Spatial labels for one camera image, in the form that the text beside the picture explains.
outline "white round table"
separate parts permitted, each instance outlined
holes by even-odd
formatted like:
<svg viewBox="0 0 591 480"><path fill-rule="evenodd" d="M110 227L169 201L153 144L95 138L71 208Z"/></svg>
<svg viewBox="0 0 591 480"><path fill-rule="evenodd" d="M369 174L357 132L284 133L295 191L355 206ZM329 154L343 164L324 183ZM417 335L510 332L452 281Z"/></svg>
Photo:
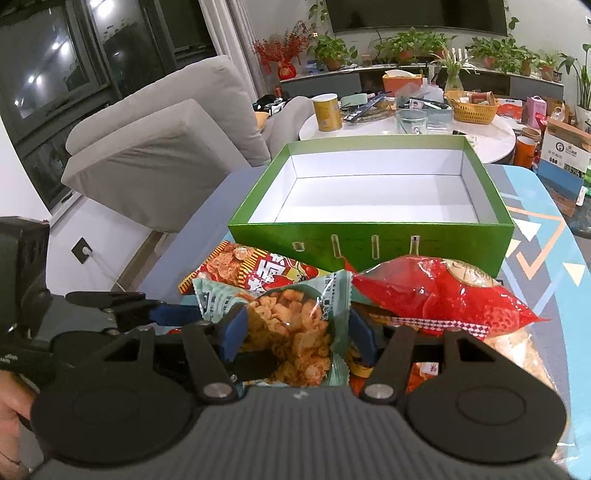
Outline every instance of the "white round table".
<svg viewBox="0 0 591 480"><path fill-rule="evenodd" d="M459 130L468 135L482 163L493 163L510 155L515 148L515 132L507 120L496 116L490 125L467 124L454 120L450 132ZM355 137L357 135L398 135L404 131L396 117L375 122L351 124L343 122L343 128L334 132L318 130L316 116L312 115L300 129L300 140L329 137Z"/></svg>

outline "human hand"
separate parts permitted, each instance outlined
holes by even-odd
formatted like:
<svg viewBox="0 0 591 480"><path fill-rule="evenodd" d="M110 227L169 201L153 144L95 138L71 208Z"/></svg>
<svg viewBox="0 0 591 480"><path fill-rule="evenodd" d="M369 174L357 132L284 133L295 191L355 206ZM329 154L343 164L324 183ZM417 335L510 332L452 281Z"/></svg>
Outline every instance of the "human hand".
<svg viewBox="0 0 591 480"><path fill-rule="evenodd" d="M30 419L35 392L19 376L0 371L0 475L22 478L18 457L18 416Z"/></svg>

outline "yellow basket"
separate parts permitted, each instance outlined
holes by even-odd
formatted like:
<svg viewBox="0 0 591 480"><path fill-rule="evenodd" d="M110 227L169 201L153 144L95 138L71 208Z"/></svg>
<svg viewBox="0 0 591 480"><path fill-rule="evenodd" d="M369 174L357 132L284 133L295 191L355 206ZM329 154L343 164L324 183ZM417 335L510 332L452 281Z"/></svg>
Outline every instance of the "yellow basket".
<svg viewBox="0 0 591 480"><path fill-rule="evenodd" d="M450 90L446 97L452 104L453 117L458 122L469 124L490 125L495 119L496 111L499 109L499 102L495 99L495 105L475 105L474 103L460 103L463 92Z"/></svg>

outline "curtain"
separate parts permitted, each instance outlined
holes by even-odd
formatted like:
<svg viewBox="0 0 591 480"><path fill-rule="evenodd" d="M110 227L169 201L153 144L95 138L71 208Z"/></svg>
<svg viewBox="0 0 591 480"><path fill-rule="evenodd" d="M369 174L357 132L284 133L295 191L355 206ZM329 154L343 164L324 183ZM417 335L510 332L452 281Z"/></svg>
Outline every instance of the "curtain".
<svg viewBox="0 0 591 480"><path fill-rule="evenodd" d="M259 98L261 91L262 94L267 91L260 85L261 79L258 76L263 74L258 59L252 51L252 42L247 43L250 41L247 35L254 37L252 24L242 5L242 0L229 0L229 2L236 4L233 12L230 11L226 0L199 0L213 46L218 55L230 57L232 63L242 74L246 90L254 102Z"/></svg>

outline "sofa armrest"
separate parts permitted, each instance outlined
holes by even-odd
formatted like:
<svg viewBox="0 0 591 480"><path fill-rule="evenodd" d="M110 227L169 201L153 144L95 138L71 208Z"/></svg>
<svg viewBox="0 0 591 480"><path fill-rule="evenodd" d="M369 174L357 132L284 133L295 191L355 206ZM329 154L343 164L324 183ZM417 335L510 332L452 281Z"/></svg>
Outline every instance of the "sofa armrest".
<svg viewBox="0 0 591 480"><path fill-rule="evenodd" d="M61 180L152 230L178 232L239 168L250 165L190 99L86 147L69 160Z"/></svg>
<svg viewBox="0 0 591 480"><path fill-rule="evenodd" d="M286 144L300 139L300 128L314 115L314 103L306 97L295 97L281 112L273 115L262 129L271 158Z"/></svg>

